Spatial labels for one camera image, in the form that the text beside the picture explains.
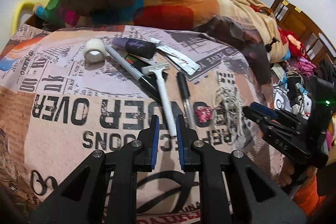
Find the person's right hand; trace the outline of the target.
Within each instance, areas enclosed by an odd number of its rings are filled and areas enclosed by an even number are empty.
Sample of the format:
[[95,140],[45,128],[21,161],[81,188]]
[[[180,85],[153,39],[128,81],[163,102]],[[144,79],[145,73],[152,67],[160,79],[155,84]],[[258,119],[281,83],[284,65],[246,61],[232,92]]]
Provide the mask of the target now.
[[[302,187],[309,184],[316,173],[317,173],[317,168],[315,166],[310,166],[306,170],[306,180],[302,184]],[[283,166],[282,166],[282,170],[281,170],[279,178],[278,178],[279,185],[280,186],[286,186],[286,185],[291,184],[291,182],[292,182],[291,176],[293,174],[294,174],[294,167],[291,164],[290,160],[287,157],[285,157],[284,162],[283,162]]]

